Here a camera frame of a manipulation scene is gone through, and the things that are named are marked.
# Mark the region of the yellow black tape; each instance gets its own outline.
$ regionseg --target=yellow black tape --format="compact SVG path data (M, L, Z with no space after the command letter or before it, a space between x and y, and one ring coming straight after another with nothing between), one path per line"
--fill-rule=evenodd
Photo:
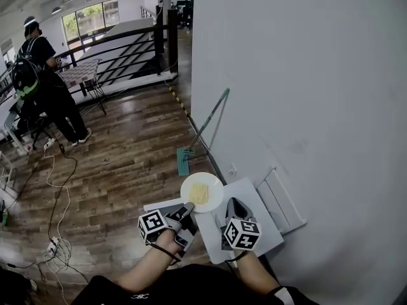
M189 116L188 111L186 110L184 103L181 102L181 99L177 96L177 94L172 89L172 87L169 87L169 90L170 90L172 96L174 96L175 99L177 100L178 104L183 108L185 115Z

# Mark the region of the mop handle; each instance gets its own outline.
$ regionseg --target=mop handle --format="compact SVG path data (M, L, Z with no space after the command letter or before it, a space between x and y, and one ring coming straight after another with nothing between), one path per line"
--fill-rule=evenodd
M205 123L203 124L203 126L201 127L201 129L198 131L197 135L195 135L195 138L192 140L190 146L186 149L187 151L192 150L193 145L195 145L195 142L197 142L197 140L199 139L199 137L202 134L202 131L207 127L207 125L209 124L209 121L212 119L213 115L215 114L217 108L219 107L219 105L221 104L222 100L224 100L225 98L228 97L229 95L229 91L230 89L227 88L225 89L225 91L223 92L221 98L218 100L218 102L216 103L213 111L211 112L211 114L209 115L209 117L206 119Z

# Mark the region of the mop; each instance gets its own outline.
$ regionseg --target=mop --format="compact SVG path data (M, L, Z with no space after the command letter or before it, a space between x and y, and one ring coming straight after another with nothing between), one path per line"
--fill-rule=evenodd
M203 130L207 127L209 124L209 121L212 119L214 113L216 112L217 108L221 104L222 100L226 99L229 95L230 89L227 88L223 92L221 98L218 100L218 102L215 105L215 108L212 110L211 114L209 117L206 119L205 123L201 127L201 129L198 131L197 135L195 135L195 138L192 140L191 144L185 148L177 148L177 162L178 162L178 175L179 176L187 176L190 174L190 166L188 164L188 156L194 155L195 151L192 150L192 147L195 145L197 140L200 138Z

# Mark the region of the wrist strap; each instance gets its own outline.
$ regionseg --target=wrist strap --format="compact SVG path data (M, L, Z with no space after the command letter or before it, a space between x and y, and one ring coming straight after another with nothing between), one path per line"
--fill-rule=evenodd
M232 260L225 260L225 262L234 262L234 261L238 261L241 258L243 258L243 256L245 256L248 252L247 251L243 251L242 253L240 253L238 256L236 256L236 258L232 259Z
M175 263L180 262L181 260L178 259L174 254L168 252L167 250L165 250L162 247L159 247L157 244L153 244L150 243L150 246L152 246L153 248L156 248L157 250L160 250L161 252L164 252L165 254L169 255L171 258L173 258L175 261L173 263L170 264L170 266L173 266Z

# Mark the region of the hand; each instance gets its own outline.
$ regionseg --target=hand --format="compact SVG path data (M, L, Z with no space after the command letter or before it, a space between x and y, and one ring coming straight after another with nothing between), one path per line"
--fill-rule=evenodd
M159 235L156 244L175 255L183 250L182 246L175 242L175 236L176 234L174 231L171 229L166 229Z

